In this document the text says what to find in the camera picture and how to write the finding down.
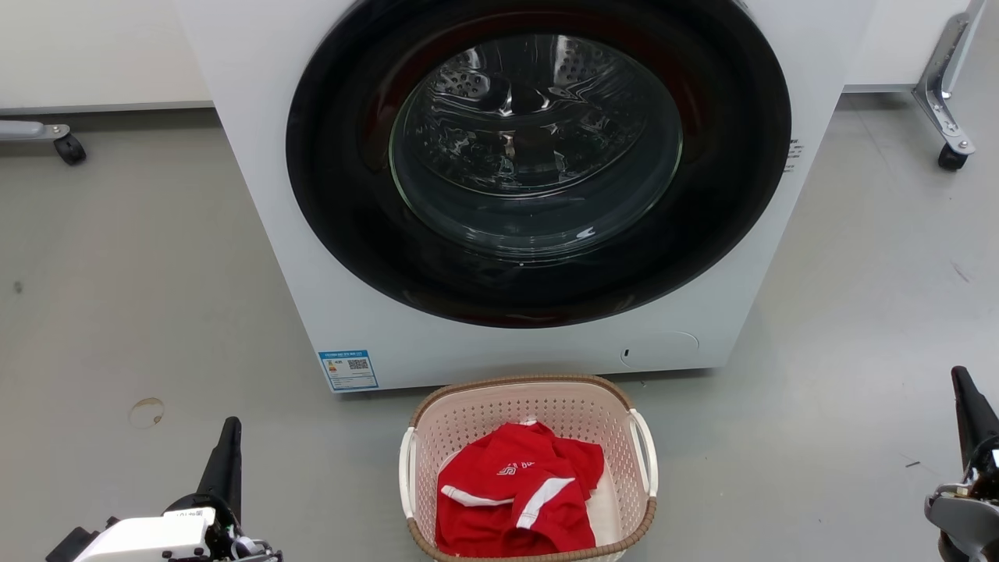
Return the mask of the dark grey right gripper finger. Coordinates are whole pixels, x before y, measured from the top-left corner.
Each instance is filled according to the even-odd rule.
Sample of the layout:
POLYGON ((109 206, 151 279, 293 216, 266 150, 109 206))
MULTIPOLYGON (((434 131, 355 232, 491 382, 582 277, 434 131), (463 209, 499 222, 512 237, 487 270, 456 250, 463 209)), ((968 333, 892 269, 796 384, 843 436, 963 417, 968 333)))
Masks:
POLYGON ((997 449, 997 413, 977 389, 966 367, 954 366, 951 381, 964 469, 974 468, 979 472, 995 469, 997 462, 992 451, 997 449))

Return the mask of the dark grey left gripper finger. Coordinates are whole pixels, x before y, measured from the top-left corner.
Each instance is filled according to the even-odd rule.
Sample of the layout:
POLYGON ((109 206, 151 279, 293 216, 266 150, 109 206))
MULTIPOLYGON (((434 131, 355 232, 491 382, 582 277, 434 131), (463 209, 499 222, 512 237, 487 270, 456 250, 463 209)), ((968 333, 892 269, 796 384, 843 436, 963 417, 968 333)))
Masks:
POLYGON ((237 524, 242 523, 242 423, 238 417, 229 417, 222 424, 218 443, 215 444, 203 475, 197 485, 197 494, 211 496, 224 502, 237 524))

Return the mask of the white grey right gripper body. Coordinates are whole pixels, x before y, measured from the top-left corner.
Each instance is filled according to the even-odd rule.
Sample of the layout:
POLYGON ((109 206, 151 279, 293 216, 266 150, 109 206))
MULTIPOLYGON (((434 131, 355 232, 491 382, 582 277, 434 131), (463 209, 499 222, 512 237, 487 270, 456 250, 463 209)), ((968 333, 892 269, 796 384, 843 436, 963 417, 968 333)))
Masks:
POLYGON ((942 561, 998 560, 997 451, 981 449, 964 480, 943 484, 926 498, 925 517, 940 530, 942 561))

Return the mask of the white dark left gripper body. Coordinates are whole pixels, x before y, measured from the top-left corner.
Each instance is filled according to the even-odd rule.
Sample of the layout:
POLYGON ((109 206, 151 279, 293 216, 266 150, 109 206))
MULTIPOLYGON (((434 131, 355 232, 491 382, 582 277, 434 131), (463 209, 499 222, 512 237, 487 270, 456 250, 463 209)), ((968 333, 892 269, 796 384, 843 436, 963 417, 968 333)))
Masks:
POLYGON ((284 553, 243 533, 232 507, 190 494, 161 515, 128 518, 99 532, 75 561, 282 561, 284 553))

